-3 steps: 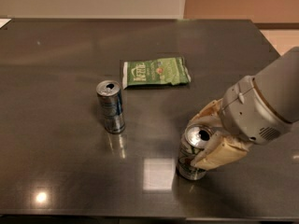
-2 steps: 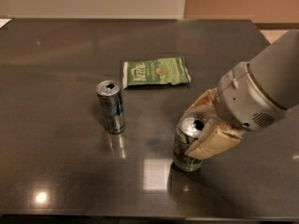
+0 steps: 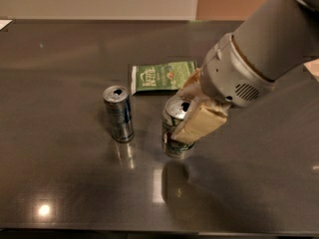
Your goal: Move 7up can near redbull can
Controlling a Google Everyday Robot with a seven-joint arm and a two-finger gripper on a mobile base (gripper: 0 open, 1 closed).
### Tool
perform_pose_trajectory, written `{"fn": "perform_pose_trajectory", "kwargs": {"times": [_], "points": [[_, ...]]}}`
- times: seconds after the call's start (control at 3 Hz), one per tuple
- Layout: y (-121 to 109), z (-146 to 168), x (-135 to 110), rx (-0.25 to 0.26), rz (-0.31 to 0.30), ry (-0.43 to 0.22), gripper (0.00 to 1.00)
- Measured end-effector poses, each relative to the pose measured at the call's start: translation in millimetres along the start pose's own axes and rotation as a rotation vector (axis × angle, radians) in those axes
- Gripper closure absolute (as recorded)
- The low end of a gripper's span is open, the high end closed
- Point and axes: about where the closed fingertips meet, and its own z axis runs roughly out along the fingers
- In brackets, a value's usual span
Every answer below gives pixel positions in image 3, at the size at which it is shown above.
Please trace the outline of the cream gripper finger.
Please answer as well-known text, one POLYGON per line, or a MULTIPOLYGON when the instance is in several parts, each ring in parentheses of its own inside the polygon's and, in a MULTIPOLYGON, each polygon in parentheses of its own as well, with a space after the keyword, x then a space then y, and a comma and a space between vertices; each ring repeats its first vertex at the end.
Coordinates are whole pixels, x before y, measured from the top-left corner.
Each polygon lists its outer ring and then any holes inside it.
POLYGON ((200 84, 200 73, 200 68, 197 68, 193 73, 191 73, 176 94, 178 96, 186 96, 190 98, 199 97, 202 94, 200 84))
POLYGON ((195 98, 171 138, 187 144, 199 140, 227 122, 230 107, 231 104, 222 104, 213 99, 201 101, 195 98))

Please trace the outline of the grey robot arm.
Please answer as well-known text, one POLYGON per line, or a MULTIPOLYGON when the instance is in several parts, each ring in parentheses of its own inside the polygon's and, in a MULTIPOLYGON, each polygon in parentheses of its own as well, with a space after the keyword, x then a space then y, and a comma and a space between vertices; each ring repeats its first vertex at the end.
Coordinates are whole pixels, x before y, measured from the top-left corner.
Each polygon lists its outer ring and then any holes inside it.
POLYGON ((318 58, 319 0, 266 0, 206 54, 177 92, 191 98, 171 138, 193 143, 219 129, 231 107, 270 93, 295 67, 318 58))

